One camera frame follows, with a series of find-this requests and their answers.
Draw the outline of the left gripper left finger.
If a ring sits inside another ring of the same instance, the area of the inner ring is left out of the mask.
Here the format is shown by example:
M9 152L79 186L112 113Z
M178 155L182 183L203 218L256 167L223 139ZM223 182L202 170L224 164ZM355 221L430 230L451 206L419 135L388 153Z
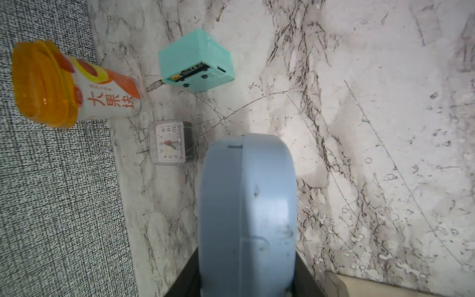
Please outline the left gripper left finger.
M165 297L200 297L201 276L199 270L199 249L197 248Z

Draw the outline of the mint green cube clock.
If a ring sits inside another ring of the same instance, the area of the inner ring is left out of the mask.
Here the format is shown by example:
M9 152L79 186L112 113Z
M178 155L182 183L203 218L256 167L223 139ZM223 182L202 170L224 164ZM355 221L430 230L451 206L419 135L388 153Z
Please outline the mint green cube clock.
M235 79L231 53L207 32L196 29L158 53L162 82L192 93Z

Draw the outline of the small clear alarm clock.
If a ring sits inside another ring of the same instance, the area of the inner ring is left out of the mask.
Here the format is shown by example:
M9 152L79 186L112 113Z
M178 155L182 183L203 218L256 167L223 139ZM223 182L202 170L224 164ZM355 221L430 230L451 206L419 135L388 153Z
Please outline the small clear alarm clock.
M148 127L149 151L156 165L179 165L194 159L192 123L188 121L155 121Z

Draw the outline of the cream canvas bag orange handles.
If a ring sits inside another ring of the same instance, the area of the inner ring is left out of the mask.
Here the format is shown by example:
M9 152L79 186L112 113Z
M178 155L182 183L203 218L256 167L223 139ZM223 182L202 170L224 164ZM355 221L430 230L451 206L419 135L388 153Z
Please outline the cream canvas bag orange handles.
M328 297L433 297L407 288L325 272L321 281Z

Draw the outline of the light blue round alarm clock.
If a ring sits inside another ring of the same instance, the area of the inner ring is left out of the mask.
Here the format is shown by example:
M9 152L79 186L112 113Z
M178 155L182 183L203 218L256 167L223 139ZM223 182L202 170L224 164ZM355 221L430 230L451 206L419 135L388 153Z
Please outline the light blue round alarm clock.
M209 148L199 193L204 297L284 297L294 278L294 162L277 136L227 137Z

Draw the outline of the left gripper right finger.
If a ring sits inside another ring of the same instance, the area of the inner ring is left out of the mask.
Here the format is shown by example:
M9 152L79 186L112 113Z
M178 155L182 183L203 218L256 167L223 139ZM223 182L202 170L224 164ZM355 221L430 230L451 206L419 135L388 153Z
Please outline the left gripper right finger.
M292 283L293 297L325 297L325 293L314 280L301 256L296 252L294 278Z

